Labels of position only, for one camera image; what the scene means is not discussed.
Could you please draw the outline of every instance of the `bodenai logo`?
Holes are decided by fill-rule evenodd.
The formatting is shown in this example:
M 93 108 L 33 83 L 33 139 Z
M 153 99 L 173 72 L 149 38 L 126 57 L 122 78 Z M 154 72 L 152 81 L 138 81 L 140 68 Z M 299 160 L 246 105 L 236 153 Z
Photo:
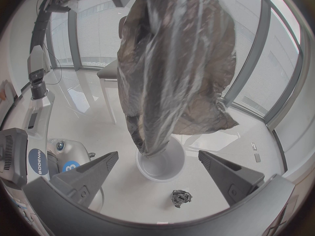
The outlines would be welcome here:
M 28 161 L 33 171 L 39 175 L 46 175 L 48 173 L 48 163 L 46 155 L 37 148 L 31 149 L 28 154 Z

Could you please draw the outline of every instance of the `orange object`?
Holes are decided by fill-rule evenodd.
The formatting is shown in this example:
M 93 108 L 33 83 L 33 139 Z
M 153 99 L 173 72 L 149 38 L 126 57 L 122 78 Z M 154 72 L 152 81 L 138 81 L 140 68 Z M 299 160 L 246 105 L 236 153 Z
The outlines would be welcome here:
M 5 91 L 4 91 L 4 89 L 2 89 L 1 92 L 0 92 L 0 99 L 5 100 Z

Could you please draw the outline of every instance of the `chair seat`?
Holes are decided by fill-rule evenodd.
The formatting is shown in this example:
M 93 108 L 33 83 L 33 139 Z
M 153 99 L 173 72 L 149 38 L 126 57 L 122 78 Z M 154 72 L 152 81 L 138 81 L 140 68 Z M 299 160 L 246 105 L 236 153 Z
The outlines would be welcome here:
M 117 79 L 118 61 L 114 60 L 97 72 L 100 79 Z

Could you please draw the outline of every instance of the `chair backrest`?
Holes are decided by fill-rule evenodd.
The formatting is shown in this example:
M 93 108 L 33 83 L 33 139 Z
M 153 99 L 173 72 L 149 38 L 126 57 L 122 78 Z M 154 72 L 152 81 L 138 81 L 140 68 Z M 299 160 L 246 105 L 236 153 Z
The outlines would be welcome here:
M 119 38 L 121 39 L 123 36 L 123 26 L 124 26 L 124 23 L 125 23 L 125 20 L 126 20 L 127 16 L 124 16 L 123 18 L 120 19 L 119 21 L 119 25 L 118 25 L 118 34 L 119 34 Z

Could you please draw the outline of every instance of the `white bucket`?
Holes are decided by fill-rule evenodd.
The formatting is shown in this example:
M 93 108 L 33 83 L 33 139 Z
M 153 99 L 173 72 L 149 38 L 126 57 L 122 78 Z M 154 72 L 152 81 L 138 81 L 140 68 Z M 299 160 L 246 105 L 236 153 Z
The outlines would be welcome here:
M 181 142 L 174 136 L 170 137 L 166 150 L 161 154 L 147 158 L 138 150 L 136 163 L 140 172 L 155 182 L 170 182 L 179 177 L 186 162 L 186 151 Z

